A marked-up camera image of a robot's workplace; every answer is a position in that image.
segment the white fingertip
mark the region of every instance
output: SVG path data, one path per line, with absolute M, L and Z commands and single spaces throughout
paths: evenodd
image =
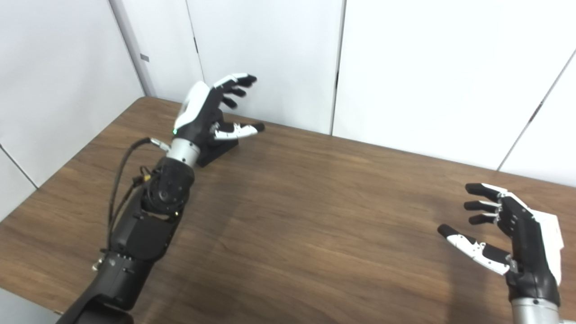
M 248 77 L 248 73 L 234 73 L 232 76 L 237 79 L 242 79 Z
M 486 187 L 486 188 L 488 188 L 488 189 L 492 189 L 492 190 L 498 191 L 498 192 L 500 192 L 500 193 L 506 193 L 506 192 L 508 192 L 508 189 L 500 188 L 500 187 L 497 187 L 497 186 L 493 186 L 493 185 L 488 184 L 488 183 L 482 183 L 482 186 L 484 186 L 484 187 Z
M 502 204 L 499 204 L 499 203 L 497 203 L 497 202 L 484 201 L 484 200 L 481 200 L 481 201 L 479 201 L 479 202 L 480 202 L 482 205 L 488 205 L 488 206 L 497 207 L 497 208 L 500 208 L 500 207 L 502 206 Z
M 241 127 L 240 124 L 234 124 L 234 131 L 225 132 L 216 130 L 214 132 L 214 139 L 218 141 L 230 141 L 236 140 L 237 138 L 248 137 L 257 134 L 258 131 L 251 125 L 246 125 Z
M 230 80 L 232 80 L 234 82 L 238 82 L 238 79 L 234 76 L 234 74 L 232 74 L 232 75 L 226 76 L 226 77 L 216 81 L 216 83 L 214 84 L 213 87 L 217 88 L 217 87 L 223 85 L 224 83 L 226 83 Z
M 505 265 L 504 263 L 496 262 L 486 258 L 482 254 L 484 251 L 484 244 L 482 243 L 475 242 L 472 244 L 463 235 L 450 235 L 446 238 L 446 240 L 448 240 L 458 250 L 471 257 L 477 263 L 500 275 L 505 274 L 510 269 L 509 265 Z

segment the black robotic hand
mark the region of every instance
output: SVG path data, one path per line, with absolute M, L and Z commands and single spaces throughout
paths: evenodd
M 468 183 L 466 191 L 490 201 L 469 201 L 466 210 L 482 210 L 469 218 L 472 225 L 492 223 L 512 240 L 512 253 L 478 242 L 442 224 L 438 232 L 452 245 L 490 270 L 505 275 L 510 300 L 531 297 L 560 304 L 560 250 L 563 240 L 558 218 L 529 208 L 504 188 Z
M 176 122 L 174 135 L 183 138 L 197 146 L 214 142 L 229 141 L 238 138 L 252 136 L 264 130 L 264 124 L 254 125 L 226 123 L 223 119 L 220 103 L 234 109 L 238 105 L 234 100 L 225 95 L 244 97 L 256 77 L 249 74 L 231 74 L 216 82 L 209 88 L 204 82 L 198 82 L 190 90 Z

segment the black fingertip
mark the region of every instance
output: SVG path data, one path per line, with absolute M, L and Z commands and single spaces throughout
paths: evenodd
M 484 195 L 484 191 L 486 187 L 484 187 L 481 183 L 467 183 L 464 188 L 466 192 L 470 195 Z
M 479 201 L 467 201 L 464 203 L 464 209 L 466 209 L 466 210 L 480 210 L 480 209 L 482 209 L 482 203 Z
M 223 102 L 226 106 L 228 106 L 228 107 L 230 107 L 230 108 L 232 108 L 232 109 L 238 107 L 238 104 L 236 103 L 236 101 L 234 101 L 234 100 L 232 100 L 232 99 L 230 99 L 230 98 L 228 98 L 228 97 L 223 97 L 223 98 L 222 98 L 222 102 Z
M 264 126 L 264 123 L 252 124 L 252 127 L 254 127 L 258 131 L 258 133 L 264 131 L 264 129 L 266 128 Z
M 471 195 L 484 196 L 493 202 L 498 202 L 499 192 L 486 187 L 483 183 L 467 183 L 464 187 Z
M 451 236 L 451 235 L 460 234 L 460 233 L 458 233 L 457 230 L 453 229 L 452 227 L 450 227 L 446 224 L 442 224 L 442 225 L 438 226 L 438 233 L 440 233 L 440 235 L 444 236 L 444 238 L 447 238 L 448 236 Z
M 480 214 L 480 215 L 470 217 L 468 219 L 468 222 L 471 225 L 480 225 L 480 224 L 485 224 L 485 223 L 493 223 L 495 219 L 496 219 L 496 217 L 490 217 L 490 216 Z
M 246 96 L 246 91 L 244 91 L 242 89 L 238 89 L 238 88 L 232 88 L 232 93 L 234 93 L 238 97 L 245 97 Z

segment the cable connector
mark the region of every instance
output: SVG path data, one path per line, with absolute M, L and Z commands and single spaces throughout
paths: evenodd
M 158 140 L 157 138 L 150 138 L 150 143 L 157 148 L 160 148 L 164 152 L 168 152 L 170 150 L 170 145 Z

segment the robot finger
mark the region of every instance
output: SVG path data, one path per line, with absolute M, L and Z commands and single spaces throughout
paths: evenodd
M 236 79 L 236 83 L 239 86 L 243 86 L 245 88 L 251 87 L 252 84 L 258 80 L 255 76 L 252 76 L 248 73 L 236 73 L 232 74 L 232 76 Z
M 498 222 L 498 214 L 483 213 L 472 216 L 468 219 L 471 225 L 480 225 L 486 223 L 496 224 Z
M 234 101 L 234 100 L 232 100 L 232 99 L 230 99 L 230 98 L 228 98 L 228 97 L 226 97 L 226 96 L 222 97 L 222 102 L 223 102 L 226 106 L 228 106 L 228 107 L 230 107 L 230 108 L 232 108 L 232 109 L 235 109 L 235 108 L 238 107 L 238 104 L 236 103 L 236 101 Z
M 490 201 L 467 201 L 464 203 L 464 209 L 466 210 L 483 210 L 494 214 L 499 212 L 500 207 L 500 204 Z
M 484 196 L 496 203 L 498 203 L 500 197 L 503 197 L 508 192 L 508 190 L 504 188 L 487 183 L 467 183 L 465 188 L 469 194 Z
M 246 96 L 246 91 L 244 91 L 244 90 L 242 90 L 242 89 L 240 89 L 240 88 L 238 88 L 238 87 L 236 87 L 236 86 L 230 88 L 230 90 L 227 91 L 226 93 L 232 93 L 233 95 L 236 95 L 236 96 L 238 96 L 238 97 L 244 97 L 244 96 Z
M 510 270 L 510 253 L 487 243 L 478 242 L 475 238 L 461 234 L 454 228 L 442 224 L 438 227 L 440 233 L 458 250 L 472 258 L 482 266 L 503 275 Z
M 256 135 L 264 131 L 263 123 L 256 124 L 239 124 L 239 123 L 222 123 L 219 128 L 214 130 L 214 139 L 216 141 L 232 141 L 242 137 Z

